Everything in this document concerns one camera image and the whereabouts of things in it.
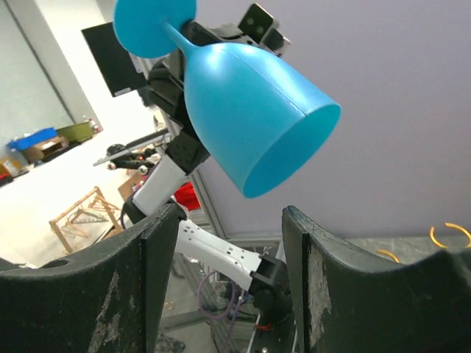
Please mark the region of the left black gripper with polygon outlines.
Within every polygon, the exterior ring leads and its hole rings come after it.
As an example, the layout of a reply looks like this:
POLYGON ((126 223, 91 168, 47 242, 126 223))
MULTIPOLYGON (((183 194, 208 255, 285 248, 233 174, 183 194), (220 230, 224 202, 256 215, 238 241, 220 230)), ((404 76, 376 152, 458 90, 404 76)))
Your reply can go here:
MULTIPOLYGON (((210 29, 196 21, 189 21, 181 30, 184 37, 197 46, 222 42, 246 43, 250 40, 235 24, 210 29)), ((174 118, 174 112, 182 104, 180 97, 183 94, 185 65, 183 53, 175 49, 170 54, 154 60, 147 78, 152 102, 179 125, 184 123, 180 123, 181 118, 174 118)))

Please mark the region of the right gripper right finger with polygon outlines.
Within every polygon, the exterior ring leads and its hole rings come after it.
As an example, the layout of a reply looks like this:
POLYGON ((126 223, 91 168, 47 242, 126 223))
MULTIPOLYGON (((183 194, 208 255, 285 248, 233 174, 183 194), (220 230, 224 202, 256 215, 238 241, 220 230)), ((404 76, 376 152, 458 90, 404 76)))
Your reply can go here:
POLYGON ((282 234, 301 352, 470 350, 469 250, 395 263, 294 206, 282 234))

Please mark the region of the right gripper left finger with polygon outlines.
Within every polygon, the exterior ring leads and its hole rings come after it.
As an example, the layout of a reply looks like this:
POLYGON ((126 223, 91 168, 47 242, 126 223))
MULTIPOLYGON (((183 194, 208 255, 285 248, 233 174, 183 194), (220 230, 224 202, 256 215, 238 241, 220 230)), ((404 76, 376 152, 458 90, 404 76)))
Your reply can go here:
POLYGON ((180 209, 40 268, 1 271, 3 352, 153 352, 180 209))

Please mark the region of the blue plastic wine glass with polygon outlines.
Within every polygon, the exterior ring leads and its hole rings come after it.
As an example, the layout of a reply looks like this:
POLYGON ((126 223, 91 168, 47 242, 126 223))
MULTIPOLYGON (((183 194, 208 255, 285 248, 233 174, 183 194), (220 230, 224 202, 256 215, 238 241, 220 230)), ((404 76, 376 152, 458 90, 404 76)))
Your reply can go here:
POLYGON ((183 95, 196 134, 243 196, 262 196, 321 148, 341 107, 263 49, 193 44, 181 29, 195 15, 195 1, 117 1, 113 29, 137 57, 183 52, 183 95))

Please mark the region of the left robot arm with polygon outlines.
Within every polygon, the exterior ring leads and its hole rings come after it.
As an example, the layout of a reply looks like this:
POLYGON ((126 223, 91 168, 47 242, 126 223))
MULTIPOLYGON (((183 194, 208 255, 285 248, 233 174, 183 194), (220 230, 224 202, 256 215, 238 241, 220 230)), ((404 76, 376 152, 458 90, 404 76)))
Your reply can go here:
MULTIPOLYGON (((208 192, 197 170, 209 154, 196 136, 183 100, 184 68, 183 53, 175 49, 157 60, 148 72, 150 98, 163 111, 174 138, 141 189, 124 203, 124 213, 134 224, 175 196, 184 181, 191 181, 210 224, 219 226, 215 220, 216 211, 207 199, 208 192)), ((180 222, 175 250, 214 267, 253 297, 260 314, 249 352, 294 351, 296 327, 282 245, 278 246, 275 256, 257 254, 234 246, 200 229, 193 221, 185 220, 180 222)))

